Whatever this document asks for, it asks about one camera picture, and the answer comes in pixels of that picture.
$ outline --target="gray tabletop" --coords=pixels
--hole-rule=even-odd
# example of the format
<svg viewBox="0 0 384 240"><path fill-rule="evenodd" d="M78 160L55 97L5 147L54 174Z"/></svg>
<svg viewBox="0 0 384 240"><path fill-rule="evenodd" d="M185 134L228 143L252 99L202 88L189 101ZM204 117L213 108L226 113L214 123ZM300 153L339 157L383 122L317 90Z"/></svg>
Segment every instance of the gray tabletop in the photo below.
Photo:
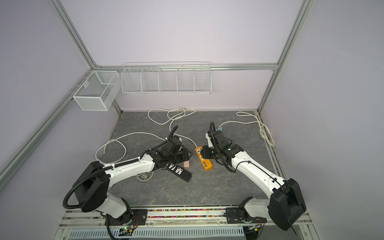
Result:
<svg viewBox="0 0 384 240"><path fill-rule="evenodd" d="M198 146L207 145L205 133L209 122L214 121L216 127L225 121L254 121L253 117L238 117L234 111L199 111L182 119L175 120L172 126L179 125L176 133L194 140ZM151 112L151 118L157 122L165 122L165 112ZM273 172L272 163L264 140L259 135L257 123L227 123L223 126L225 137L244 148L256 161ZM165 138L169 134L169 124L158 125L152 122L146 112L123 112L119 119L112 139L131 132L150 132ZM120 139L127 148L124 158L130 159L162 141L146 134L134 134ZM225 167L211 161L212 169L205 171L195 153L195 146L187 139L183 144L194 155L190 159L192 173L190 182L184 182L167 170L156 170L152 179L141 182L130 177L116 183L110 192L127 200L131 206L150 205L237 205L249 196L266 199L263 191L240 171L229 172ZM118 143L110 144L102 160L112 162L118 160L124 149Z"/></svg>

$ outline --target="gray wall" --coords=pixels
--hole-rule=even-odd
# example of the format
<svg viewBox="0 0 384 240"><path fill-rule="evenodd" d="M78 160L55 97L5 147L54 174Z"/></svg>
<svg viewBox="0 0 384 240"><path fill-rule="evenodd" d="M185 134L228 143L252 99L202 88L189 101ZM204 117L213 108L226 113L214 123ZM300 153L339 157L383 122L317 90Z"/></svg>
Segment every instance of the gray wall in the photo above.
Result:
<svg viewBox="0 0 384 240"><path fill-rule="evenodd" d="M320 239L383 239L384 2L318 0L263 111Z"/></svg>
<svg viewBox="0 0 384 240"><path fill-rule="evenodd" d="M87 71L45 0L0 3L0 167ZM76 103L0 193L1 239L52 239L61 202L116 120Z"/></svg>

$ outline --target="black mounting plate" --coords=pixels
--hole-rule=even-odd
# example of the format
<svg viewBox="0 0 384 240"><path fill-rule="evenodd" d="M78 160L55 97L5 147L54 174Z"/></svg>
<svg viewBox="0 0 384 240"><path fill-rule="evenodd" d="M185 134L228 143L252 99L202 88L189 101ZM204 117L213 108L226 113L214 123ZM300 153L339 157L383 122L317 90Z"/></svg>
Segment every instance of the black mounting plate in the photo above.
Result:
<svg viewBox="0 0 384 240"><path fill-rule="evenodd" d="M145 222L147 220L148 210L147 209L132 209L132 211L133 211L133 216L135 216L135 217L132 217L132 222L129 225L136 226L137 222L139 222L139 225L145 225ZM108 217L108 224L110 226L119 226L120 221L117 221L113 217Z"/></svg>
<svg viewBox="0 0 384 240"><path fill-rule="evenodd" d="M227 207L225 209L227 223L245 223L240 219L240 208L238 207ZM266 218L263 217L249 217L247 223L266 223Z"/></svg>

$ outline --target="white cable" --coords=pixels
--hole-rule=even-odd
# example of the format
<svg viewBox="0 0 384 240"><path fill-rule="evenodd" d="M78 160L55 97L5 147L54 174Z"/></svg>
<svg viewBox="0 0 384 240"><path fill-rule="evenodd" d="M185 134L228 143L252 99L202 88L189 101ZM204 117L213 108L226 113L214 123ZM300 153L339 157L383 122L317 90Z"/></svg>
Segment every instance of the white cable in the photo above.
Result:
<svg viewBox="0 0 384 240"><path fill-rule="evenodd" d="M227 122L224 122L220 125L223 126L224 124L226 123L229 123L229 122L236 122L236 123L241 123L241 124L250 124L250 123L254 123L254 122L257 122L259 124L259 132L260 132L260 137L262 139L265 139L266 142L271 146L273 147L275 145L275 142L273 141L273 138L271 136L271 132L269 131L269 128L264 124L262 123L258 117L256 115L253 115L253 114L250 114L250 113L246 113L246 112L237 112L236 113L236 116L239 116L239 117L244 117L244 116L252 116L254 118L256 118L256 121L253 121L253 122L238 122L238 121L227 121Z"/></svg>
<svg viewBox="0 0 384 240"><path fill-rule="evenodd" d="M146 182L146 181L149 181L152 178L152 176L153 176L153 171L152 171L152 175L148 179L146 179L146 180L140 179L138 174L136 175L136 178L139 179L142 182Z"/></svg>
<svg viewBox="0 0 384 240"><path fill-rule="evenodd" d="M153 120L153 119L149 116L149 113L150 113L151 111L153 111L153 110L163 110L163 111L167 112L168 120L167 120L166 122L163 122L163 123L156 122L155 120ZM171 113L171 112L175 112L175 111L180 111L180 113L174 115L173 117L169 117L169 113ZM193 114L193 113L195 113L195 112L197 112L197 109L175 108L175 109L172 109L172 110L166 110L166 109L162 109L162 108L154 108L154 109L151 109L151 110L148 111L148 118L149 118L152 122L157 123L157 124L159 124L159 125L164 125L164 124L168 123L169 121L171 121L170 124L169 124L169 130L172 131L172 129L171 129L171 125L172 125L173 121L175 121L175 120L177 120L177 119L180 119L180 118L183 118L183 117L186 117L186 116L188 116L188 115L191 115L191 114ZM175 135L190 140L190 141L195 145L195 147L197 147L196 143L195 143L192 139L190 139L189 137L186 137L186 136L183 136L183 135L179 135L179 134L176 134L176 133L175 133Z"/></svg>
<svg viewBox="0 0 384 240"><path fill-rule="evenodd" d="M132 132L132 133L128 133L128 134L126 134L126 135L124 135L124 136L121 136L121 137L118 137L118 138L116 138L116 139L111 139L111 140L107 141L106 144L104 144L104 145L102 145L101 147L99 147L99 149L98 149L98 150L96 151L96 153L95 153L95 158L96 158L96 160L99 161L99 162L102 163L102 164L112 164L112 163L119 162L119 161L120 161L121 159L123 159L123 158L125 157L125 155L127 154L127 148L124 146L123 143L121 143L120 141L118 141L118 139L120 139L120 138L122 138L122 137L126 137L126 136L129 136L129 135L132 135L132 134L139 134L139 133L140 133L140 134L148 134L148 135L152 135L152 136L157 137L158 139L161 139L161 140L165 141L165 139L163 139L163 138L161 138L161 137L159 137L159 136L157 136L157 135L155 135L155 134L153 134L153 133L149 133L149 132ZM104 147L104 149L103 149L103 153L105 154L105 148L107 147L108 144L110 144L110 143L112 143L112 142L118 142L118 143L120 143L120 144L123 146L123 148L124 148L124 155L123 155L119 160L114 161L114 162L102 162L100 159L97 158L97 152L98 152L102 147Z"/></svg>

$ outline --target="white mesh basket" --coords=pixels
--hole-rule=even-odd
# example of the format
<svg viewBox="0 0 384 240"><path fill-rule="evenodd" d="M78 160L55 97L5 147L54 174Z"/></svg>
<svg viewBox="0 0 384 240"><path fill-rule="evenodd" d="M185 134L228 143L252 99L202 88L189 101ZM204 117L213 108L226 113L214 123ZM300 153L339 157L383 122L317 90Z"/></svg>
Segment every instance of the white mesh basket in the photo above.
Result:
<svg viewBox="0 0 384 240"><path fill-rule="evenodd" d="M122 91L126 94L211 93L209 65L195 66L129 66L121 74Z"/></svg>
<svg viewBox="0 0 384 240"><path fill-rule="evenodd" d="M85 111L108 111L120 90L120 77L116 71L94 70L73 95Z"/></svg>

